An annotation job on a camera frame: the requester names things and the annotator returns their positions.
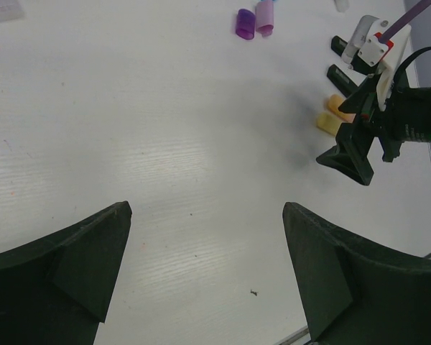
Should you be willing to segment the purple pen cap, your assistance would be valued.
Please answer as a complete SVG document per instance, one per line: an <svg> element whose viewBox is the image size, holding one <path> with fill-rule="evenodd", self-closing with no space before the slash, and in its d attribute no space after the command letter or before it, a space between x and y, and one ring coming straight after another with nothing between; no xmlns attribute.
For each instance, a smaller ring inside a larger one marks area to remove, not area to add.
<svg viewBox="0 0 431 345"><path fill-rule="evenodd" d="M236 15L235 33L244 40L252 40L255 34L255 14L248 9L239 9Z"/></svg>

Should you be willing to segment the black highlighter orange cap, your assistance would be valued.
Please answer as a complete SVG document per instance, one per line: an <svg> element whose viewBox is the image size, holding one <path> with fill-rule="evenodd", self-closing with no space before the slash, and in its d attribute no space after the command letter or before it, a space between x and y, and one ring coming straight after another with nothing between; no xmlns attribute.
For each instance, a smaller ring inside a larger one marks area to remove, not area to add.
<svg viewBox="0 0 431 345"><path fill-rule="evenodd" d="M326 76L346 98L358 89L358 86L337 65L331 65Z"/></svg>

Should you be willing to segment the pastel yellow highlighter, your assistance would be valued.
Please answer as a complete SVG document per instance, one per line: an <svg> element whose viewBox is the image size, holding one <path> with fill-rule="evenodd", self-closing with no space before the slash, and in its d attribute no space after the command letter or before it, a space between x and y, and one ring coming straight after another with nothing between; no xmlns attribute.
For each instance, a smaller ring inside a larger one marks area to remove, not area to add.
<svg viewBox="0 0 431 345"><path fill-rule="evenodd" d="M315 122L316 127L319 130L333 137L337 135L338 130L340 129L340 126L342 123L343 121L340 118L328 112L320 113L316 118L316 122Z"/></svg>

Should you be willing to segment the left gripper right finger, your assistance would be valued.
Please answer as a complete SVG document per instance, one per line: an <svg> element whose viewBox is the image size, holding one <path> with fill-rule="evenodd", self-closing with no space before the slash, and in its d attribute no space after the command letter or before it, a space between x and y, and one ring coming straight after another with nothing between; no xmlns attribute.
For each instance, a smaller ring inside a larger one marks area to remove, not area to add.
<svg viewBox="0 0 431 345"><path fill-rule="evenodd" d="M330 223L298 203L282 212L314 344L431 344L431 259Z"/></svg>

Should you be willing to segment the black highlighter green cap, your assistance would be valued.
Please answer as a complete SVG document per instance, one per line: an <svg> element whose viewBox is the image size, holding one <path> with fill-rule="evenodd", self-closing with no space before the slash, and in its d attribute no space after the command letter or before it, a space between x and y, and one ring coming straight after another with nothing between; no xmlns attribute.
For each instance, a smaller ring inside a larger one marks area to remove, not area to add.
<svg viewBox="0 0 431 345"><path fill-rule="evenodd" d="M354 56L354 49L351 45L348 46L345 40L336 35L331 39L330 47L342 61L346 64L351 63Z"/></svg>

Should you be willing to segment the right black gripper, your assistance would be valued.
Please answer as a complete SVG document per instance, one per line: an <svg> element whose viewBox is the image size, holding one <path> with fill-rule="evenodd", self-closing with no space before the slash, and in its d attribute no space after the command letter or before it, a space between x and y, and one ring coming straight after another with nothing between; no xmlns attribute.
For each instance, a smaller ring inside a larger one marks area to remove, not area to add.
<svg viewBox="0 0 431 345"><path fill-rule="evenodd" d="M316 158L318 164L369 185L374 171L367 155L375 138L380 141L384 162L398 158L404 142L431 142L431 87L411 88L406 74L407 67L429 51L431 47L424 47L412 53L397 68L383 111L375 91L380 76L366 77L339 107L342 112L355 114L355 119L340 126L336 145Z"/></svg>

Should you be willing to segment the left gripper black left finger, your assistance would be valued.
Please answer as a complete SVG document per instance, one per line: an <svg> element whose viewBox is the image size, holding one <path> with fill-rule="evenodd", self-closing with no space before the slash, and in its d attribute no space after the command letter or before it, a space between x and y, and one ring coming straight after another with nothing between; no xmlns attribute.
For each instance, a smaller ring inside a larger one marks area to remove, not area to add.
<svg viewBox="0 0 431 345"><path fill-rule="evenodd" d="M122 201L0 253L0 344L93 344L130 228Z"/></svg>

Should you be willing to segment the pastel peach highlighter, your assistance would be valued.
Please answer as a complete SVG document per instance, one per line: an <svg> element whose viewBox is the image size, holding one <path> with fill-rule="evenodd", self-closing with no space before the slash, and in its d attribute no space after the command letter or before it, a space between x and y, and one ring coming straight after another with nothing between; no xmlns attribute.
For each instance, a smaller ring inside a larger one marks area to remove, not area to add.
<svg viewBox="0 0 431 345"><path fill-rule="evenodd" d="M326 102L326 107L331 113L336 115L342 121L352 123L355 118L355 114L347 114L339 109L339 107L343 104L344 101L345 99L338 94L333 94L328 98Z"/></svg>

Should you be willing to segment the pastel pink pen cap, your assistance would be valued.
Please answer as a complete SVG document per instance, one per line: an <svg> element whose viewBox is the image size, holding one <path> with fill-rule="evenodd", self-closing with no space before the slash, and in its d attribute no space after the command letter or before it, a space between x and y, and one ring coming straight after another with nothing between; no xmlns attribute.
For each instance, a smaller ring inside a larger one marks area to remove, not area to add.
<svg viewBox="0 0 431 345"><path fill-rule="evenodd" d="M255 7L256 31L263 37L270 36L274 31L274 2L264 0Z"/></svg>

